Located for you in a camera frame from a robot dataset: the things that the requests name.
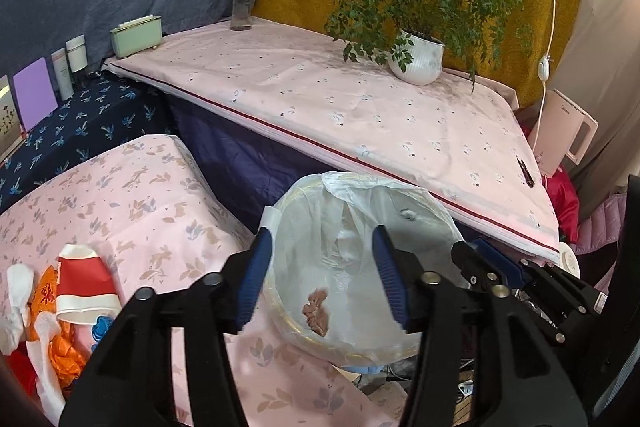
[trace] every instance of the purple card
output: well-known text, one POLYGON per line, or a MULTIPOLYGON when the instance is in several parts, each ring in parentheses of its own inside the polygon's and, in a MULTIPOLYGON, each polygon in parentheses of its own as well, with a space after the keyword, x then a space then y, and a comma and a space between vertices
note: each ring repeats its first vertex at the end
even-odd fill
POLYGON ((15 102, 25 130, 33 129, 58 107, 44 58, 14 74, 15 102))

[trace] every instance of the silver bolt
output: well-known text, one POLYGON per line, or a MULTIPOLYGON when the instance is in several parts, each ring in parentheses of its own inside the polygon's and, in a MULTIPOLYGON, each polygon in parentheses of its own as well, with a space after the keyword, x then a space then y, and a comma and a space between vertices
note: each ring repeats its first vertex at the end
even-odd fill
POLYGON ((427 284, 438 284, 441 280, 440 275, 436 272, 425 272, 422 274, 422 282, 427 284))
POLYGON ((146 300, 149 300, 151 297, 153 297, 155 293, 156 292, 154 291, 153 288, 150 288, 149 286, 144 286, 136 290, 136 299, 139 301, 146 301, 146 300))
POLYGON ((218 272, 207 273, 202 282, 207 286, 217 286, 222 282, 222 275, 218 272))
POLYGON ((497 284, 495 286, 492 286, 491 293, 494 294, 498 299, 504 299, 511 294, 507 286, 505 286, 504 284, 497 284))

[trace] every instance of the red stripe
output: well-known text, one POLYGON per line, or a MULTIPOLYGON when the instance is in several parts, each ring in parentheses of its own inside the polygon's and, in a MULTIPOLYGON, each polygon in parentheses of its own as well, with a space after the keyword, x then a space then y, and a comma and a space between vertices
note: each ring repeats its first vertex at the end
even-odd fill
POLYGON ((100 257, 65 259, 58 257, 60 282, 58 295, 93 297, 116 293, 111 274, 100 257))
MULTIPOLYGON (((310 143, 311 145, 315 145, 316 147, 319 147, 320 149, 324 149, 327 152, 333 153, 335 155, 341 156, 342 158, 348 159, 350 161, 359 163, 361 165, 364 165, 370 169, 373 169, 374 171, 380 172, 381 174, 384 174, 385 176, 389 176, 390 178, 395 178, 396 180, 399 180, 401 182, 407 183, 409 185, 413 185, 414 187, 417 187, 418 185, 416 185, 415 183, 412 183, 410 181, 407 181, 403 178, 401 178, 400 176, 396 175, 396 174, 391 174, 391 172, 387 172, 384 169, 381 169, 379 167, 370 165, 368 163, 365 163, 363 161, 361 161, 359 158, 353 158, 343 152, 331 149, 331 147, 328 147, 320 142, 317 142, 315 140, 312 140, 306 136, 302 136, 300 134, 296 134, 293 131, 287 130, 287 129, 283 129, 282 127, 278 127, 277 125, 270 123, 270 122, 265 122, 263 120, 260 120, 259 118, 256 118, 255 116, 252 116, 250 114, 245 114, 241 111, 238 111, 237 109, 231 108, 231 107, 227 107, 226 105, 222 105, 221 103, 218 102, 214 102, 213 100, 209 100, 208 98, 204 98, 203 96, 200 96, 199 94, 197 94, 196 92, 193 91, 188 91, 186 89, 182 89, 179 86, 175 86, 174 84, 170 84, 168 82, 165 82, 164 80, 158 80, 157 78, 153 78, 151 76, 147 76, 146 74, 142 74, 142 73, 138 73, 137 71, 130 71, 127 70, 127 68, 123 68, 122 66, 115 66, 114 64, 111 64, 111 66, 114 66, 120 70, 123 71, 127 71, 127 73, 132 73, 132 74, 137 74, 139 76, 144 76, 145 78, 148 78, 149 80, 153 81, 153 82, 158 82, 159 84, 164 84, 165 86, 169 86, 169 87, 173 87, 174 89, 177 89, 181 92, 183 92, 184 94, 188 94, 189 96, 194 96, 199 100, 202 100, 203 102, 209 103, 210 105, 215 105, 216 107, 219 107, 220 109, 224 109, 227 110, 229 112, 232 112, 238 116, 241 116, 242 118, 246 118, 247 120, 252 120, 255 121, 256 123, 265 125, 267 127, 270 127, 276 131, 282 132, 284 134, 288 134, 289 136, 296 138, 298 140, 302 140, 305 141, 307 143, 310 143)), ((528 241, 531 241, 532 243, 535 243, 536 245, 539 245, 539 247, 543 247, 543 248, 548 248, 549 250, 555 251, 557 253, 559 253, 559 250, 556 250, 556 248, 550 247, 549 245, 545 245, 544 243, 541 243, 540 241, 538 241, 537 239, 534 239, 532 237, 529 237, 528 235, 523 234, 522 232, 519 232, 518 230, 514 230, 511 227, 507 227, 506 225, 495 221, 493 219, 491 219, 490 217, 486 217, 483 216, 482 214, 478 214, 472 210, 468 210, 467 208, 465 208, 464 206, 461 206, 457 203, 453 203, 452 201, 447 200, 446 198, 443 198, 442 196, 439 196, 437 194, 434 194, 434 192, 431 192, 429 190, 429 193, 431 194, 431 196, 433 196, 434 198, 436 198, 437 200, 440 200, 450 206, 453 206, 454 208, 464 212, 465 214, 469 214, 471 216, 477 217, 478 219, 482 219, 484 221, 487 221, 489 223, 491 223, 492 225, 495 225, 496 227, 500 227, 501 229, 505 229, 508 230, 511 233, 514 233, 515 235, 518 235, 520 237, 522 237, 523 239, 527 239, 528 241)))

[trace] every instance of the white flower pot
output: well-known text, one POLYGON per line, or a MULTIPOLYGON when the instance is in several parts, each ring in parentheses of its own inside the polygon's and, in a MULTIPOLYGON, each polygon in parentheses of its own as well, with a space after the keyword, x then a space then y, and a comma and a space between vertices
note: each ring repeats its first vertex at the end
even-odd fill
POLYGON ((398 62, 389 57, 389 67, 400 80, 404 80, 414 86, 426 86, 431 84, 442 73, 442 54, 444 44, 426 41, 419 37, 402 32, 402 36, 411 39, 413 45, 405 46, 411 53, 414 61, 406 65, 406 71, 402 71, 398 62))

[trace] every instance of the trash bag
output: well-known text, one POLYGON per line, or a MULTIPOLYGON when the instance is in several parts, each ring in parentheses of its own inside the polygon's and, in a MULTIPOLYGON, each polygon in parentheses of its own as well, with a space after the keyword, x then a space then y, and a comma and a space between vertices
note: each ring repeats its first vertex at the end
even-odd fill
POLYGON ((386 365, 418 352, 420 333, 408 335, 395 322, 378 275, 371 251, 378 225, 425 270, 468 287, 450 255, 462 236, 427 190, 353 172, 306 176, 261 221, 274 243, 263 294, 287 342, 340 367, 386 365), (303 314, 315 290, 327 293, 324 337, 303 314))

